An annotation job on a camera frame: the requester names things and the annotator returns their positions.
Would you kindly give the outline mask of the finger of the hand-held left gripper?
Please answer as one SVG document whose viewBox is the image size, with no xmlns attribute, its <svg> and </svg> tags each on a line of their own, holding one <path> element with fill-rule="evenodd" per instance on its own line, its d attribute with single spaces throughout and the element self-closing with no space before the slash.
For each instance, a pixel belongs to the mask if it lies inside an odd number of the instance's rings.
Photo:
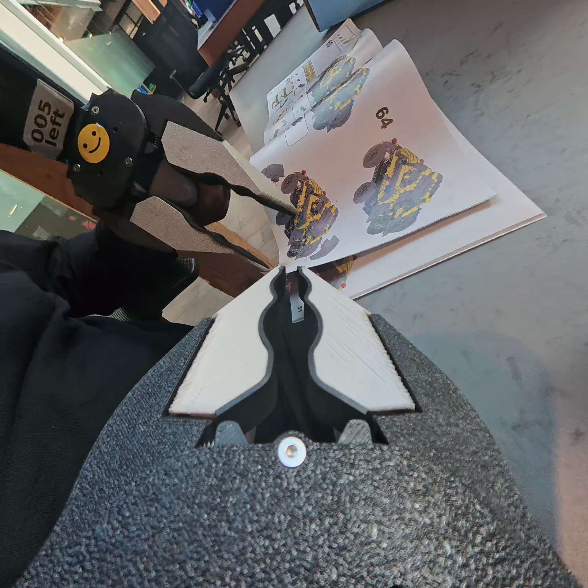
<svg viewBox="0 0 588 588">
<path fill-rule="evenodd" d="M 267 208 L 291 217 L 296 214 L 296 206 L 280 188 L 228 142 L 176 122 L 166 122 L 161 143 L 166 160 L 198 181 L 226 185 L 236 194 L 252 198 Z"/>
<path fill-rule="evenodd" d="M 157 197 L 136 204 L 130 221 L 181 254 L 239 254 L 261 266 L 276 266 L 274 261 L 223 224 L 195 228 L 180 210 Z"/>
</svg>

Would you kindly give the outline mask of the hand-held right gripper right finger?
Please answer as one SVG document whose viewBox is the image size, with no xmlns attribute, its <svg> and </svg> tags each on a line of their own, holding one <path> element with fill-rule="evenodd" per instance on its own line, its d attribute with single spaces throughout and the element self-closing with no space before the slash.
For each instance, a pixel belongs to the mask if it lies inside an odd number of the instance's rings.
<svg viewBox="0 0 588 588">
<path fill-rule="evenodd" d="M 371 322 L 371 313 L 306 267 L 305 305 L 317 334 L 309 373 L 332 397 L 357 411 L 415 411 L 416 404 Z"/>
</svg>

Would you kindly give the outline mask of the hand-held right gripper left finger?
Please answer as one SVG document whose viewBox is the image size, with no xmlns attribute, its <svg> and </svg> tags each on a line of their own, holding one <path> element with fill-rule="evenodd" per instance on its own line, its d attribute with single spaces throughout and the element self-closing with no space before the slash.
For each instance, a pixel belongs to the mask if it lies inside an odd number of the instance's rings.
<svg viewBox="0 0 588 588">
<path fill-rule="evenodd" d="M 169 414 L 213 419 L 260 390 L 272 372 L 273 350 L 261 333 L 278 300 L 276 267 L 214 314 L 203 343 L 179 384 Z"/>
</svg>

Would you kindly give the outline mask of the toy brick instruction booklet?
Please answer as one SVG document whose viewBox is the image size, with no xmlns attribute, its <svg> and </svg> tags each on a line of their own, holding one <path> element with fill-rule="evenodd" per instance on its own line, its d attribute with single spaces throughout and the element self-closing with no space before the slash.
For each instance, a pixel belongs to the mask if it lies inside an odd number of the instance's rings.
<svg viewBox="0 0 588 588">
<path fill-rule="evenodd" d="M 445 117 L 402 44 L 350 19 L 266 104 L 251 162 L 296 209 L 268 212 L 287 273 L 356 299 L 546 217 Z"/>
</svg>

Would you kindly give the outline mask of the person's left forearm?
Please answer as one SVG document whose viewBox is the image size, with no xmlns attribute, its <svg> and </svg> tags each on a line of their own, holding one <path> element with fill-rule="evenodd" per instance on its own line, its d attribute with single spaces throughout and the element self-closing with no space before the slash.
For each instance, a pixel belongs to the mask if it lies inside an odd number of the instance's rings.
<svg viewBox="0 0 588 588">
<path fill-rule="evenodd" d="M 161 320 L 165 307 L 198 276 L 193 259 L 134 245 L 101 224 L 42 245 L 47 290 L 65 300 L 75 318 Z"/>
</svg>

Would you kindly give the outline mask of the grey desk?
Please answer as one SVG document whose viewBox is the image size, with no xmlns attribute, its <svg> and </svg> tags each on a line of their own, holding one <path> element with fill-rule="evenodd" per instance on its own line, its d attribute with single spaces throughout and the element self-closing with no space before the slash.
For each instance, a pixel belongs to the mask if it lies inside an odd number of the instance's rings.
<svg viewBox="0 0 588 588">
<path fill-rule="evenodd" d="M 363 18 L 547 218 L 359 303 L 467 397 L 587 587 L 587 1 L 390 1 Z"/>
</svg>

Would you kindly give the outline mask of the person's black clothing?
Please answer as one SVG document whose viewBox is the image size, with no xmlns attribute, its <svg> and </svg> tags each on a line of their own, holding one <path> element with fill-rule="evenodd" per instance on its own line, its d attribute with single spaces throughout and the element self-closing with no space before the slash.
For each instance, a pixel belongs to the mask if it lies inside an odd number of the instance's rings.
<svg viewBox="0 0 588 588">
<path fill-rule="evenodd" d="M 71 316 L 47 290 L 44 241 L 1 231 L 1 587 L 42 547 L 116 408 L 191 330 Z"/>
</svg>

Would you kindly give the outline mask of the blue cardboard box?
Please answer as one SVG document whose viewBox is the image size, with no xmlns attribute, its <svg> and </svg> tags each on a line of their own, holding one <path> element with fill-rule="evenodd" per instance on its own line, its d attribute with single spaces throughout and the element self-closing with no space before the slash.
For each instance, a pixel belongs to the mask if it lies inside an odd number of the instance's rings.
<svg viewBox="0 0 588 588">
<path fill-rule="evenodd" d="M 382 4 L 385 1 L 303 1 L 316 29 L 327 31 L 350 17 Z"/>
</svg>

